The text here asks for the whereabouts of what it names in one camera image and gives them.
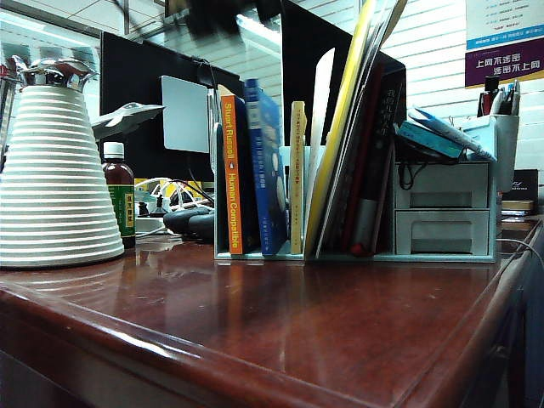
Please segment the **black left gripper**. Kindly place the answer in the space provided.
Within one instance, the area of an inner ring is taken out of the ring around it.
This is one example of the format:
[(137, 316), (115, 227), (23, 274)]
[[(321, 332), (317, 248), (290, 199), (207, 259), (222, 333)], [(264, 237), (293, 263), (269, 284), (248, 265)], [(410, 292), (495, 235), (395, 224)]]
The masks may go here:
[(168, 1), (167, 16), (178, 14), (196, 37), (208, 37), (218, 31), (234, 35), (239, 33), (237, 15), (256, 9), (261, 22), (281, 13), (280, 1), (269, 0), (213, 0)]

